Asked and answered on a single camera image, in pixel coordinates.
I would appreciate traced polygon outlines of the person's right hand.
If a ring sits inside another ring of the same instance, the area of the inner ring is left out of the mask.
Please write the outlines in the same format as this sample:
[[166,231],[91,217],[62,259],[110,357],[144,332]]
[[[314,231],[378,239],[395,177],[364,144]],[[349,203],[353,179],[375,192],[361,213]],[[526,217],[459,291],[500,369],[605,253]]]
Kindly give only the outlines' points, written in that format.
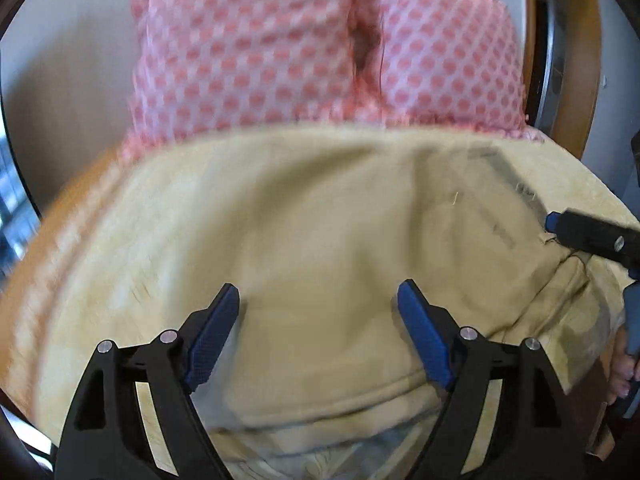
[[620,326],[616,333],[610,374],[608,375],[608,404],[617,399],[625,399],[631,389],[631,382],[639,379],[639,364],[627,353],[627,330]]

